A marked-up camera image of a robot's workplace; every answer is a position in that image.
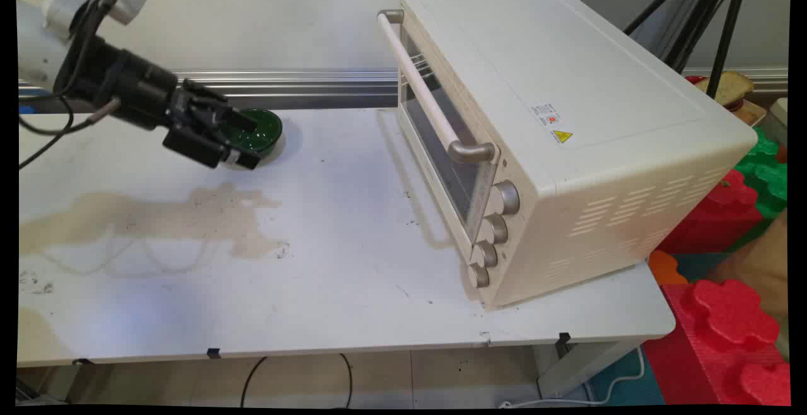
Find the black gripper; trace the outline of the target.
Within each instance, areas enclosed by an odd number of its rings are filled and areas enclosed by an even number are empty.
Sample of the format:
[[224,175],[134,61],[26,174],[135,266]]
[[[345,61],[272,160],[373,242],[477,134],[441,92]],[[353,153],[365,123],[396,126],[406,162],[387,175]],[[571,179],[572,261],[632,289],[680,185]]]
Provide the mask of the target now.
[[92,104],[95,113],[72,131],[115,117],[147,131],[169,129],[163,146],[209,168],[228,163],[254,170],[262,154],[228,139],[222,126],[256,131],[257,122],[228,99],[192,79],[182,81],[185,113],[208,129],[187,125],[173,115],[178,77],[129,50],[114,47],[98,36],[81,37],[58,70],[53,90],[73,100]]

